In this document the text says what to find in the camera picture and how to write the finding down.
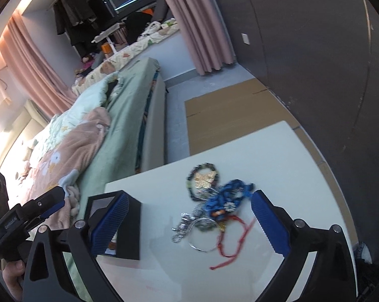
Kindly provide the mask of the left hand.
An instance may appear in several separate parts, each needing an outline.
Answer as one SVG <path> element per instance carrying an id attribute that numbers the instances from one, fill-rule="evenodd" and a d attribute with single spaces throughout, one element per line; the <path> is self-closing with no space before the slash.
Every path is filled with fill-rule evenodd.
<path id="1" fill-rule="evenodd" d="M 23 289 L 19 283 L 19 279 L 24 273 L 25 263 L 22 260 L 8 262 L 2 271 L 2 277 L 6 287 L 15 301 L 22 301 L 23 298 Z"/>

